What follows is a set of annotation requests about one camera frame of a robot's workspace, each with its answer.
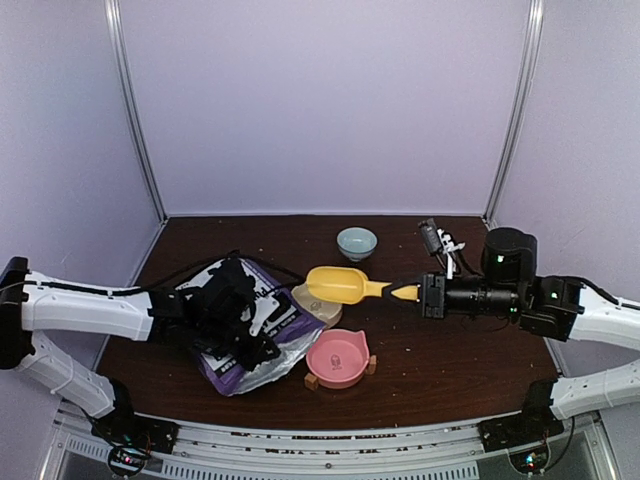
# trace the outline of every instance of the lavender wall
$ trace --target lavender wall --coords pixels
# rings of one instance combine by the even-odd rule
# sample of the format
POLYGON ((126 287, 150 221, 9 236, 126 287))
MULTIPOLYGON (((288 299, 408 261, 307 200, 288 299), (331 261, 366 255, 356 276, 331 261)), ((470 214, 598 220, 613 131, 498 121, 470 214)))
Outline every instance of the lavender wall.
MULTIPOLYGON (((539 239, 542 274, 591 278, 640 298, 640 3, 546 2, 540 58, 497 214, 539 239)), ((572 375, 636 359, 592 342, 558 347, 572 375)), ((603 411, 637 479, 640 406, 603 411)))
MULTIPOLYGON (((0 262, 126 283, 157 229, 102 2, 0 2, 0 262)), ((56 335, 91 364, 102 337, 56 335)), ((0 372, 3 480, 35 478, 58 400, 0 372)))
POLYGON ((529 2, 123 2, 167 211, 479 214, 529 2))

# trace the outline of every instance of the metal frame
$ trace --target metal frame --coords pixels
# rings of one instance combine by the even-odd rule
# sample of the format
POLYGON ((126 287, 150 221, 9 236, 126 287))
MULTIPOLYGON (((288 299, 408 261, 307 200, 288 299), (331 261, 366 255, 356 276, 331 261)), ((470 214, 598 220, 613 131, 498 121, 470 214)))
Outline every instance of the metal frame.
POLYGON ((120 86, 127 110, 127 123, 131 132, 131 138, 136 150, 138 162, 142 169, 142 175, 145 185, 151 196, 153 207, 159 222, 167 220, 167 213, 162 204, 162 198, 158 189, 158 184, 153 173, 151 161, 149 160, 149 152, 142 133, 142 124, 138 114, 135 96, 133 94, 133 83, 131 81, 131 73, 129 71, 129 61, 127 59, 127 50, 125 48, 124 33, 122 30, 122 21, 120 19, 120 0, 105 0, 105 9, 107 14, 107 25, 113 44, 113 52, 118 66, 120 75, 120 86))
POLYGON ((502 191, 504 190, 509 167, 515 155, 518 136, 522 127, 522 119, 524 110, 529 98, 531 90, 531 81, 538 60, 538 51, 540 48, 540 38, 542 35, 542 20, 544 16, 544 0, 530 0, 529 23, 524 40, 524 49, 522 52, 522 63, 520 64, 520 76, 518 77, 518 85, 511 110, 511 119, 507 129, 502 154, 500 157, 500 165, 493 182, 491 195, 487 208, 484 213, 484 219, 491 227, 495 226, 495 214, 500 202, 502 191))
MULTIPOLYGON (((177 423, 180 433, 172 455, 154 454, 145 472, 173 479, 372 480, 395 478, 477 479, 477 462, 502 456, 484 453, 477 420, 446 424, 353 431, 282 431, 177 423)), ((104 462, 109 446, 91 436, 80 410, 62 402, 55 419, 50 450, 40 470, 41 480, 59 478, 65 454, 104 462)), ((566 438, 565 433, 557 440, 566 438)), ((599 416, 576 419, 576 434, 587 438, 589 455, 602 480, 619 473, 599 416)))

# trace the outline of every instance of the black bracket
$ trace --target black bracket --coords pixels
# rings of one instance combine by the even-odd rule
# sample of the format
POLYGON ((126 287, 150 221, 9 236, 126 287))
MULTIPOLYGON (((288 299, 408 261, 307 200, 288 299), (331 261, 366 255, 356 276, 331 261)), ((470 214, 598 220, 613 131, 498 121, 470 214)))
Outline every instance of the black bracket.
POLYGON ((445 284, 443 273, 426 273, 420 282, 420 314, 422 318, 444 318, 445 284))
POLYGON ((179 426, 176 423, 136 415, 127 387, 109 379, 113 387, 114 410, 101 418, 91 418, 91 434, 112 443, 171 454, 176 443, 179 426))
POLYGON ((533 303, 522 311, 520 328, 534 335, 566 342, 578 315, 582 284, 565 277, 537 278, 533 286, 533 303))
POLYGON ((555 380, 531 384, 520 413, 480 422, 478 431, 485 452, 540 442, 564 432, 562 421, 549 408, 554 383, 555 380))
POLYGON ((27 259, 13 257, 0 276, 0 370, 16 368, 24 357, 35 353, 31 333, 22 330, 22 283, 27 273, 27 259))

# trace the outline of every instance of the scoop handle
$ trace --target scoop handle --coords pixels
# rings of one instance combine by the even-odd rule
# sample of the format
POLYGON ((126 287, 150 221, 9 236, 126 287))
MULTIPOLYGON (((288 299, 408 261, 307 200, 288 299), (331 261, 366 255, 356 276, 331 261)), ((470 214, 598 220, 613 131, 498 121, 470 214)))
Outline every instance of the scoop handle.
MULTIPOLYGON (((365 284, 365 294, 367 297, 382 297, 382 291, 385 287, 391 285, 391 282, 372 282, 368 281, 365 284)), ((400 288, 397 288, 391 292, 396 298, 400 300, 410 300, 417 302, 418 301, 418 286, 417 285, 406 285, 400 288)))

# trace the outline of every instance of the light blue bowl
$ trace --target light blue bowl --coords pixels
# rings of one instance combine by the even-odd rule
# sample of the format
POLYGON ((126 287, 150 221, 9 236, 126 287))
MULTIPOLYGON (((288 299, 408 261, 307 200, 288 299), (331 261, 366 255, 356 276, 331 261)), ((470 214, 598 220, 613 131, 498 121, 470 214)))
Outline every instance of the light blue bowl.
POLYGON ((369 257, 377 244, 378 237, 366 228, 351 227, 338 234, 340 253, 352 262, 359 262, 369 257))

